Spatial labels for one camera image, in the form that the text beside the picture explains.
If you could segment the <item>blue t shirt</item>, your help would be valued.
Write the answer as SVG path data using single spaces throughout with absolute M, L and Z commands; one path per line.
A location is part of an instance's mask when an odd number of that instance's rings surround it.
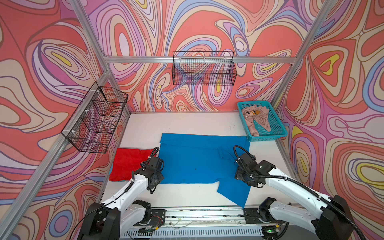
M 160 159 L 163 184 L 213 184 L 217 193 L 245 207 L 251 187 L 235 179 L 236 158 L 249 150 L 245 136 L 202 136 L 163 133 Z

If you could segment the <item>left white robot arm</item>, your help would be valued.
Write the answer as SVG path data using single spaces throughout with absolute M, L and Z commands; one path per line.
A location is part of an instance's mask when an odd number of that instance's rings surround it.
M 121 231 L 151 221 L 151 204 L 137 197 L 145 191 L 153 194 L 164 180 L 164 161 L 157 157 L 159 150 L 159 147 L 152 150 L 141 168 L 132 172 L 131 180 L 116 194 L 88 208 L 77 224 L 81 226 L 77 240 L 119 240 Z

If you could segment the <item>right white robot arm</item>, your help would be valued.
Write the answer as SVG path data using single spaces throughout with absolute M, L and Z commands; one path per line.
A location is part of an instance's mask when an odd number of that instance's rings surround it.
M 244 153 L 235 154 L 237 180 L 255 188 L 270 186 L 300 204 L 300 207 L 295 207 L 275 198 L 266 198 L 259 206 L 260 221 L 284 221 L 314 233 L 320 240 L 348 240 L 352 233 L 356 233 L 361 240 L 366 238 L 355 223 L 345 199 L 315 191 L 289 177 L 272 163 L 257 162 L 255 156 L 243 147 L 233 147 L 234 151 L 238 149 Z

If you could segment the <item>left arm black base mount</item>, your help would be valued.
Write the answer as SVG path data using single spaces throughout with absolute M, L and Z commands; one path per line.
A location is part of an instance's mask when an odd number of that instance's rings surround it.
M 134 201 L 133 205 L 145 209 L 143 219 L 140 222 L 135 223 L 134 226 L 151 226 L 152 228 L 155 228 L 164 225 L 166 216 L 165 209 L 153 209 L 150 203 L 142 200 Z

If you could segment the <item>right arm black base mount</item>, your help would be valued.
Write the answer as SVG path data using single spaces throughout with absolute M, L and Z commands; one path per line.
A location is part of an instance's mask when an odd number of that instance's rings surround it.
M 266 198 L 257 208 L 244 208 L 243 214 L 246 224 L 283 224 L 284 221 L 275 219 L 270 213 L 271 204 L 276 202 L 275 198 Z

